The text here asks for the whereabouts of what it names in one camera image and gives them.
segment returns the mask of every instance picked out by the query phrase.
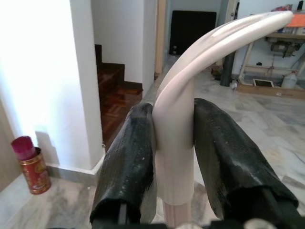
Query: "white bottle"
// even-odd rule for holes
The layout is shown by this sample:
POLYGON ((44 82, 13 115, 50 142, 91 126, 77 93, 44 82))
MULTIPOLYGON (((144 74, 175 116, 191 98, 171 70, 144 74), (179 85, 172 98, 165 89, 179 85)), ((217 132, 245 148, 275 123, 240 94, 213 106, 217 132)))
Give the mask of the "white bottle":
POLYGON ((284 77, 282 88, 294 89, 297 82, 295 72, 292 71, 289 75, 284 77))

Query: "white plastic tube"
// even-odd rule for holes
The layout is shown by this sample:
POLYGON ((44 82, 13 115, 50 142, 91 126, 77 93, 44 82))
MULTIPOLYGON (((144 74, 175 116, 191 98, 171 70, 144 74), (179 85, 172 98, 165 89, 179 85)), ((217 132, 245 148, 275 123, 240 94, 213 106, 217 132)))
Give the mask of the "white plastic tube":
POLYGON ((292 12, 253 15, 222 25, 197 40, 164 78, 152 116, 157 139, 156 177, 168 226, 190 221, 193 196, 192 78, 217 60, 275 30, 292 19, 292 12))

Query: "marble floor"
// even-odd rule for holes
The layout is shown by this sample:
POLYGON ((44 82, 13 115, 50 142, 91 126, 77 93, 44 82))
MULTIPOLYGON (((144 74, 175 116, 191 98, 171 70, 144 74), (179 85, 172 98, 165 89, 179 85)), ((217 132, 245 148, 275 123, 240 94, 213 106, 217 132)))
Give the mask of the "marble floor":
MULTIPOLYGON (((177 60, 171 56, 165 73, 177 60)), ((154 82, 143 101, 153 103, 164 74, 154 82)), ((282 182, 296 195, 298 211, 305 216, 305 101, 241 94, 214 81, 209 70, 196 77, 195 97, 225 110, 255 141, 282 182)), ((208 224, 216 217, 208 202, 199 167, 194 166, 193 221, 208 224)), ((32 196, 23 176, 0 193, 1 229, 89 229, 89 214, 96 187, 52 179, 46 193, 32 196)), ((162 202, 157 199, 154 222, 163 222, 162 202)))

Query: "red canister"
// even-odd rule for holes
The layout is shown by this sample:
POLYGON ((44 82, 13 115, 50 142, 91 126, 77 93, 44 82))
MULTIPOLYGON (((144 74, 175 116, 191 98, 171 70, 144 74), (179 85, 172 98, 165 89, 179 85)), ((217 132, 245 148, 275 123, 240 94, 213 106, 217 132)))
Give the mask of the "red canister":
POLYGON ((44 163, 41 149, 35 147, 36 156, 29 160, 19 160, 23 174, 27 180, 31 194, 37 195, 47 191, 50 186, 46 164, 44 163))

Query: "black tape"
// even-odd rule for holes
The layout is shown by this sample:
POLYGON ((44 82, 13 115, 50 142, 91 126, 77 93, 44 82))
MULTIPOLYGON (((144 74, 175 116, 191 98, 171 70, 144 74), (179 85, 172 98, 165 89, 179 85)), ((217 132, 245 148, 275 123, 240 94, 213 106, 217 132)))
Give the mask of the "black tape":
POLYGON ((204 99, 195 99, 194 144, 211 207, 219 218, 229 215, 237 193, 254 187, 267 187, 276 199, 298 206, 258 146, 226 112, 204 99))
POLYGON ((156 212, 153 106, 134 106, 106 153, 93 202, 95 218, 115 223, 122 203, 131 223, 151 221, 156 212))

